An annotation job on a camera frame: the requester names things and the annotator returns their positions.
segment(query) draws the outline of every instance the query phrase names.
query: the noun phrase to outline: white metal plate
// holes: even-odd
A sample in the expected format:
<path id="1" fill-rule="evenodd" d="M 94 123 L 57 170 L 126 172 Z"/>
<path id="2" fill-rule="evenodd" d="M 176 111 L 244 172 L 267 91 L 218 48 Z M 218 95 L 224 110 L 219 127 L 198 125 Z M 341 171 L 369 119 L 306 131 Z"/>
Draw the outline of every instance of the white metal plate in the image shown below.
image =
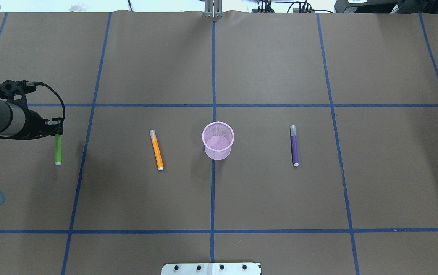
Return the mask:
<path id="1" fill-rule="evenodd" d="M 260 263 L 165 264 L 161 275 L 261 275 Z"/>

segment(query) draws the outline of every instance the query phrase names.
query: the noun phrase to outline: green marker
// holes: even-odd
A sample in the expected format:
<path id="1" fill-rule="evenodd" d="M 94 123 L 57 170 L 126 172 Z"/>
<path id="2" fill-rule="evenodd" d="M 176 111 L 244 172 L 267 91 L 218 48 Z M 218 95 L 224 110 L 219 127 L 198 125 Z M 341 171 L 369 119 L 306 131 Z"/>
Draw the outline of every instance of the green marker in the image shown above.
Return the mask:
<path id="1" fill-rule="evenodd" d="M 56 166 L 61 165 L 61 135 L 55 134 L 54 137 L 56 138 Z"/>

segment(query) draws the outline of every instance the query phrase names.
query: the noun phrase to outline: power cord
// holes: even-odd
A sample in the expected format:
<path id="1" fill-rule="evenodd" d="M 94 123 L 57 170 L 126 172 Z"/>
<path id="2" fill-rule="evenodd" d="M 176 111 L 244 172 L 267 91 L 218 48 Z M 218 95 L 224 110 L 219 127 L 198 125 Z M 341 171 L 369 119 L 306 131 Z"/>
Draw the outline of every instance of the power cord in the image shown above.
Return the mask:
<path id="1" fill-rule="evenodd" d="M 35 86 L 45 86 L 51 92 L 53 92 L 53 94 L 59 99 L 59 101 L 61 103 L 61 108 L 62 108 L 62 111 L 63 111 L 63 115 L 62 115 L 62 118 L 61 118 L 61 120 L 60 120 L 60 122 L 58 124 L 62 124 L 65 121 L 65 118 L 66 118 L 66 108 L 65 108 L 65 103 L 61 99 L 60 95 L 53 88 L 51 88 L 49 85 L 47 85 L 46 83 L 34 82 L 34 85 Z M 54 127 L 53 131 L 51 131 L 51 132 L 49 132 L 47 134 L 41 134 L 39 136 L 33 136 L 33 137 L 0 136 L 0 139 L 11 139 L 11 140 L 14 140 L 14 141 L 33 141 L 34 139 L 42 139 L 42 138 L 45 138 L 46 136 L 51 136 L 51 135 L 55 134 L 56 132 L 58 132 L 58 127 Z"/>

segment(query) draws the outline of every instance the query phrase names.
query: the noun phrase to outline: marker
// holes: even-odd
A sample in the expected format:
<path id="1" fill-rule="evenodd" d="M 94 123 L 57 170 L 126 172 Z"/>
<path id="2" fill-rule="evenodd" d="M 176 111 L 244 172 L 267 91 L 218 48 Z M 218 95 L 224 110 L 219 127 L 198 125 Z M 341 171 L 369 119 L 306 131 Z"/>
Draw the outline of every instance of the marker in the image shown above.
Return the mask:
<path id="1" fill-rule="evenodd" d="M 294 167 L 299 165 L 299 153 L 297 152 L 297 131 L 295 125 L 290 126 L 290 143 L 292 144 L 292 163 Z"/>
<path id="2" fill-rule="evenodd" d="M 161 159 L 161 152 L 159 150 L 158 139 L 156 139 L 156 132 L 154 130 L 149 131 L 151 135 L 151 140 L 153 142 L 154 156 L 156 157 L 156 164 L 158 165 L 158 170 L 162 171 L 164 169 L 163 160 Z"/>
<path id="3" fill-rule="evenodd" d="M 55 134 L 54 135 L 56 142 L 55 142 L 55 148 L 56 148 L 56 166 L 61 165 L 61 135 Z"/>

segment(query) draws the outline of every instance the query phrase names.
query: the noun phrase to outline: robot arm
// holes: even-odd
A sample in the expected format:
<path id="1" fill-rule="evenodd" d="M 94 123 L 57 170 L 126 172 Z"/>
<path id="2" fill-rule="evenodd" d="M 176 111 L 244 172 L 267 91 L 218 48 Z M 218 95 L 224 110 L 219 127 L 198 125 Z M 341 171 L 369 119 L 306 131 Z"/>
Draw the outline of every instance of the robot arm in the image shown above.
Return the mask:
<path id="1" fill-rule="evenodd" d="M 37 86 L 46 86 L 61 101 L 63 116 L 45 120 L 35 111 L 29 110 L 26 94 L 34 92 Z M 48 85 L 41 82 L 6 80 L 0 84 L 0 139 L 28 141 L 46 136 L 63 134 L 65 104 L 60 96 Z M 5 197 L 0 190 L 0 205 Z"/>

